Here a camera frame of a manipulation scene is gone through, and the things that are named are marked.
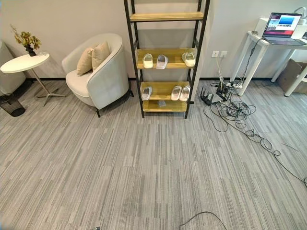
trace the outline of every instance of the chair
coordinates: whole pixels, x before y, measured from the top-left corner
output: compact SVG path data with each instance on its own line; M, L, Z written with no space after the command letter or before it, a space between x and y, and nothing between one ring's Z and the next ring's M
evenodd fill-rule
M13 59L5 43L0 41L0 66ZM0 94L12 93L25 81L23 72L2 73L0 71Z
M94 72L77 75L77 63L82 52L90 46L105 41L111 54ZM123 41L117 34L99 34L88 39L62 60L62 66L67 73L68 87L81 101L96 107L98 117L100 117L99 109L116 101L127 92L133 96L129 89Z

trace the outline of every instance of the wall socket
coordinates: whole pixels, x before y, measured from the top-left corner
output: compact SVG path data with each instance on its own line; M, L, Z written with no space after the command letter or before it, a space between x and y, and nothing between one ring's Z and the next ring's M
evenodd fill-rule
M219 53L220 53L220 51L218 51L218 50L215 50L215 51L213 51L212 52L212 58L218 58L219 57Z
M227 56L227 51L222 51L220 58L225 58Z

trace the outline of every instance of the wooden shelf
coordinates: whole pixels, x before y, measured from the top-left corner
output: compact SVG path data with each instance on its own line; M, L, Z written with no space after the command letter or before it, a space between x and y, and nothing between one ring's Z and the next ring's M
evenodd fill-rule
M163 21L196 21L202 20L202 12L180 13L134 13L130 17L131 22L163 22Z
M144 112L185 112L187 110L187 102L182 101L165 101L166 106L159 107L158 101L143 101Z
M182 88L185 86L189 86L188 81L143 81L141 83L141 92L145 87L151 86L153 92L149 98L149 100L171 100L171 93L173 88L179 85Z
M138 49L138 69L145 69L143 65L143 57L145 54L152 54L153 56L153 69L157 65L157 58L159 54L164 54L168 57L166 69L192 69L187 67L181 59L183 53L192 52L195 54L195 48L178 48L178 49Z

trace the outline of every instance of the desk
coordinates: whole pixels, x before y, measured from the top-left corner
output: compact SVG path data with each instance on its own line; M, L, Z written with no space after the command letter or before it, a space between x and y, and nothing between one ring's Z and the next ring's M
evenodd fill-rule
M257 42L261 37L258 36L258 35L253 35L251 33L251 31L248 31L248 37L246 38L246 42L243 46L243 50L242 50L242 53L240 55L240 58L239 58L239 62L238 62L238 65L235 69L235 72L234 72L234 75L231 77L231 81L233 81L237 74L238 74L238 71L242 65L242 61L246 55L246 52L251 44L251 42ZM307 45L304 45L304 46L289 46L289 45L272 45L270 43L268 43L267 41L265 40L260 40L258 42L258 45L261 47L261 50L260 52L258 53L257 55L257 58L255 60L255 62L251 65L250 67L250 70L248 73L246 73L246 80L244 81L243 85L242 85L242 89L239 90L239 93L238 95L239 96L242 96L245 89L247 88L250 80L252 79L252 77L254 76L265 52L267 51L268 47L269 46L275 46L275 47L278 47L280 49L289 49L289 54L288 56L285 58L282 66L280 67L280 69L278 69L276 71L276 73L274 74L273 78L272 78L272 82L275 82L276 79L278 78L278 76L280 75L280 73L284 70L286 64L288 63L289 59L292 57L293 53L297 50L297 49L306 49L307 50ZM302 81L302 79L306 76L307 74L307 67L303 70L303 72L299 75L299 77L296 79L296 81L293 83L293 85L289 88L289 90L284 94L285 96L290 96L291 93L293 92L293 90L299 85L299 83Z
M37 81L41 84L41 86L43 87L43 89L47 93L47 95L37 97L37 98L46 97L45 103L43 105L43 106L45 106L48 98L51 97L51 96L65 97L65 95L54 93L58 89L56 89L53 92L49 92L49 90L45 87L45 85L42 83L42 81L40 80L38 75L33 70L34 67L40 66L41 64L46 62L48 60L48 58L49 58L49 53L46 53L46 52L39 53L39 54L37 54L36 56L33 56L33 57L26 54L26 55L14 58L14 59L6 62L5 64L3 64L0 67L0 70L3 73L17 73L17 72L22 72L22 71L31 69L32 72L34 73Z

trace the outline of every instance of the cardboard box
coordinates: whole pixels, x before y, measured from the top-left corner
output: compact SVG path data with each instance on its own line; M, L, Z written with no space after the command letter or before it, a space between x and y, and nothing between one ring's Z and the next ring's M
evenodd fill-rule
M307 63L295 62L290 59L284 71L279 75L277 82L284 92L288 91L290 86L294 83L297 76L304 70ZM307 75L300 82L293 92L307 93Z

